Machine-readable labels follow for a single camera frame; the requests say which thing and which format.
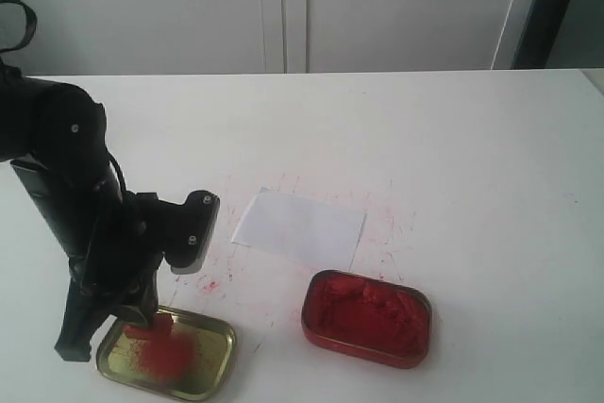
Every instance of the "metal tin lid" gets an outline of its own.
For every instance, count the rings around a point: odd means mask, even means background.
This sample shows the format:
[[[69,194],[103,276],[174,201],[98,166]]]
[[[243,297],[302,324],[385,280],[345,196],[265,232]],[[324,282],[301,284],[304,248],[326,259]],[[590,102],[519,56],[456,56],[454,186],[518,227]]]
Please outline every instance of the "metal tin lid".
[[[160,307],[158,314],[172,317],[167,334],[172,337],[163,337],[160,343],[134,338],[124,333],[126,325],[118,320],[96,352],[99,372],[122,384],[181,400],[210,398],[232,363],[234,329],[222,320],[189,311]]]

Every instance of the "white table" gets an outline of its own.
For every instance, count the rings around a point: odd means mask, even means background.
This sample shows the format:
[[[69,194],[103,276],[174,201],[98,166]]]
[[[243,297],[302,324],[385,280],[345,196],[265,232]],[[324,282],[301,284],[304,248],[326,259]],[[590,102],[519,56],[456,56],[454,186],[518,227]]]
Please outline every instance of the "white table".
[[[602,401],[604,98],[580,72],[63,80],[105,104],[129,188],[222,198],[202,271],[159,274],[161,303],[239,333],[214,401]],[[229,242],[260,186],[367,211],[352,271],[435,309],[419,368],[306,341],[316,270]],[[164,401],[60,360],[66,259],[7,164],[0,200],[0,400]]]

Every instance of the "white paper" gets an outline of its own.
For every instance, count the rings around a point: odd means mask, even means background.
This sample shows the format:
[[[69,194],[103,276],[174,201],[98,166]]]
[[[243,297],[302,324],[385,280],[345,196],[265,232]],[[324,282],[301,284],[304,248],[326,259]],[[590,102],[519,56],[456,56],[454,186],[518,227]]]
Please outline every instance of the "white paper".
[[[350,269],[365,213],[289,193],[260,190],[232,242],[321,269]]]

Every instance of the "tin container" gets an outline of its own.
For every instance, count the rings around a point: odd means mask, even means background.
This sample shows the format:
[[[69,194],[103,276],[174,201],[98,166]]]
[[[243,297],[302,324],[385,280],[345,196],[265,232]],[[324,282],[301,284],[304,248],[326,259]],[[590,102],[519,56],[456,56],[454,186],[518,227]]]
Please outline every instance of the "tin container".
[[[172,332],[196,339],[197,349],[188,371],[176,380],[157,380],[142,371],[137,351],[142,342],[126,337],[125,324],[116,321],[96,352],[96,368],[109,379],[127,386],[185,401],[202,401],[222,386],[233,361],[237,338],[226,322],[208,316],[159,307],[174,320]]]
[[[316,274],[302,308],[313,344],[396,368],[424,359],[430,324],[430,304],[417,290],[339,271]]]

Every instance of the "cabinet door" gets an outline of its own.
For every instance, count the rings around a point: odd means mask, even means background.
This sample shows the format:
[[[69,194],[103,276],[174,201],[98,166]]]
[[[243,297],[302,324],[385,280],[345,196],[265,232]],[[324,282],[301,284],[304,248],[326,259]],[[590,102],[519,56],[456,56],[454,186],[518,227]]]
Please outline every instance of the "cabinet door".
[[[308,0],[307,67],[311,72],[488,69],[511,4]]]
[[[31,75],[283,71],[281,0],[24,1],[38,36],[7,60]],[[16,40],[17,15],[0,22]]]

